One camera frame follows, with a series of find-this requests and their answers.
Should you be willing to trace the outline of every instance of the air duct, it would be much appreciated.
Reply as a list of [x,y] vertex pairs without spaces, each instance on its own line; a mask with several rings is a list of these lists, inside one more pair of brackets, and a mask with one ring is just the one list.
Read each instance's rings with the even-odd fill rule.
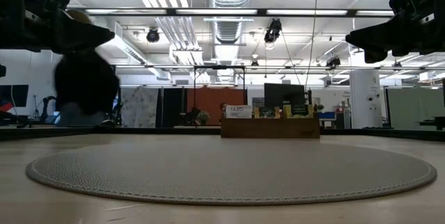
[[[245,8],[250,0],[209,0],[212,8]],[[215,43],[224,44],[224,46],[215,46],[215,55],[219,61],[236,60],[238,56],[238,46],[230,46],[236,44],[242,35],[243,22],[213,22],[213,34],[215,35]],[[230,80],[227,72],[224,77],[220,77],[221,81]]]

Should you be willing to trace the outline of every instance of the orange wall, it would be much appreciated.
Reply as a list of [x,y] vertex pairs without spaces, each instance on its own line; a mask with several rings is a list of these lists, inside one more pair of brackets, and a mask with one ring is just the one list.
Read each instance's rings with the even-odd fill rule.
[[[187,91],[187,112],[193,108],[193,89]],[[243,105],[243,90],[233,88],[197,88],[196,107],[210,114],[208,125],[219,125],[222,116],[220,105]]]

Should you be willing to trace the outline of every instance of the wooden crate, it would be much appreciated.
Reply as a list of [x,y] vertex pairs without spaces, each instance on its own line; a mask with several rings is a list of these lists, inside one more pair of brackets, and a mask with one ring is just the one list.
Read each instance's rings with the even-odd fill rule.
[[318,118],[311,119],[222,119],[223,138],[319,139]]

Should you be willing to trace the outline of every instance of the white pillar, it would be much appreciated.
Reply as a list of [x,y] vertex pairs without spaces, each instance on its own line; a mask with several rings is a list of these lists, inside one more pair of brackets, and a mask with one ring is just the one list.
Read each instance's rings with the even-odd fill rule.
[[350,98],[353,129],[382,126],[378,70],[354,70],[350,73]]

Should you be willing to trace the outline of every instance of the round mat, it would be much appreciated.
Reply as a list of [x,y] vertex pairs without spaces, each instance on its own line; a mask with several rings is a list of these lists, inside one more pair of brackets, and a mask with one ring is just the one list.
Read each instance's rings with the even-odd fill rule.
[[194,205],[291,205],[370,198],[436,178],[429,163],[345,145],[277,140],[141,141],[30,163],[43,184],[89,195]]

